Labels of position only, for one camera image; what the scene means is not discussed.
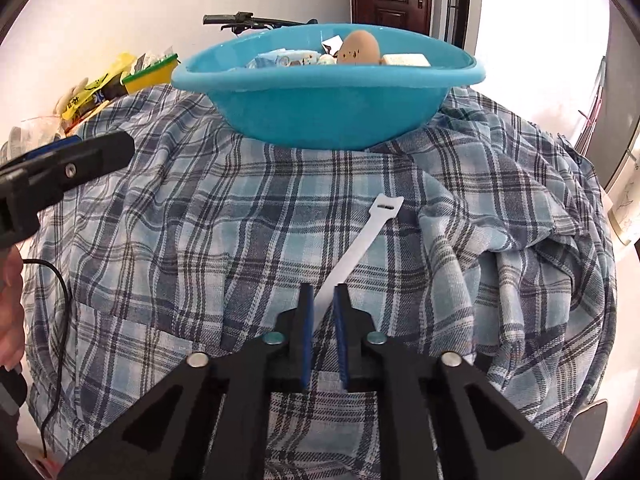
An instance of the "handlebar grip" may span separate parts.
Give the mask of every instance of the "handlebar grip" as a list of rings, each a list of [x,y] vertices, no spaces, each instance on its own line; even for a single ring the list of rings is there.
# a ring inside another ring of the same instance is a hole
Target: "handlebar grip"
[[[224,25],[235,22],[236,17],[233,14],[205,14],[202,18],[203,25]]]

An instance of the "snack package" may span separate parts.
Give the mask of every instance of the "snack package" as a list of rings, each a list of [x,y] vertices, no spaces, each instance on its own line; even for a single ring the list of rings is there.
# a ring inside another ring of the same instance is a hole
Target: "snack package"
[[[328,40],[324,40],[322,42],[322,48],[324,48],[325,53],[335,57],[342,48],[342,38],[340,36],[334,36]]]
[[[318,65],[335,65],[336,63],[338,63],[338,60],[331,54],[322,54],[318,59]]]
[[[380,65],[431,66],[424,54],[385,54]]]
[[[280,48],[253,58],[247,68],[266,68],[270,66],[297,66],[318,64],[320,53],[315,50],[287,50]]]
[[[142,72],[150,66],[155,65],[156,63],[160,63],[161,61],[164,61],[165,59],[173,55],[174,48],[172,46],[165,50],[164,54],[162,54],[161,56],[156,56],[156,54],[153,54],[152,52],[145,52],[142,56],[140,56],[132,63],[128,73],[127,71],[124,71],[122,73],[122,78],[120,80],[122,81],[124,78],[130,75],[134,75],[137,72]]]
[[[93,95],[105,86],[114,77],[119,76],[123,71],[128,70],[133,62],[137,58],[128,52],[120,54],[116,61],[109,67],[109,71],[102,77],[96,79],[92,83],[86,85],[81,91],[71,98],[69,104],[66,106],[64,112],[62,112],[62,118],[65,121],[73,120],[78,115],[79,109],[87,102],[93,102]]]

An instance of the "black clamp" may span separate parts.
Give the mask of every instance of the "black clamp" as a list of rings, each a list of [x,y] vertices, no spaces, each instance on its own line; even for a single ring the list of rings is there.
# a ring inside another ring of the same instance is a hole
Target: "black clamp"
[[[38,213],[60,202],[64,193],[95,178],[126,167],[134,155],[134,141],[118,131],[94,139],[71,136],[53,142],[0,168],[0,266],[12,245],[30,238],[40,228]],[[17,415],[27,396],[20,368],[0,367],[0,411]],[[41,475],[9,437],[6,418],[0,418],[2,476],[31,480]]]
[[[261,480],[270,395],[302,392],[310,379],[313,296],[303,284],[298,307],[236,354],[187,357],[59,479]],[[334,319],[345,388],[378,396],[382,480],[437,480],[438,467],[446,480],[580,478],[458,354],[416,354],[377,332],[346,285],[335,289]]]

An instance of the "wrapped snack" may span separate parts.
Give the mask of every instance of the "wrapped snack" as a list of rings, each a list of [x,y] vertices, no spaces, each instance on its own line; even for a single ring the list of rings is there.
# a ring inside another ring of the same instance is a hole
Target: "wrapped snack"
[[[385,54],[381,65],[431,66],[424,54]]]
[[[331,54],[322,54],[318,59],[318,65],[335,65],[338,62]]]
[[[109,71],[101,78],[93,81],[84,86],[80,91],[73,92],[73,97],[68,102],[65,110],[62,112],[62,118],[65,121],[73,121],[86,113],[86,107],[95,107],[104,101],[100,96],[94,96],[96,92],[99,92],[104,86],[106,86],[113,78],[120,79],[120,75],[129,68],[129,66],[136,60],[135,56],[132,56],[128,52],[120,54],[116,61],[110,66]]]
[[[258,54],[246,67],[266,68],[271,66],[316,65],[319,59],[320,54],[314,50],[286,50],[280,48],[264,54]]]
[[[324,48],[324,51],[331,56],[337,56],[341,47],[342,38],[340,36],[334,36],[322,42],[322,48]]]

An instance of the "yellow package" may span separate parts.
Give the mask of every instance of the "yellow package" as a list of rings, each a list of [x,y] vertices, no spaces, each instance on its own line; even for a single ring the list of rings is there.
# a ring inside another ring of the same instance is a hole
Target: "yellow package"
[[[69,101],[69,104],[66,106],[66,110],[62,112],[62,118],[65,121],[72,120],[78,111],[78,108],[87,102],[100,88],[111,81],[111,79],[121,74],[123,71],[128,70],[136,59],[137,57],[129,52],[120,54],[116,58],[116,61],[109,67],[109,71],[105,75],[86,85],[78,92],[78,95]]]

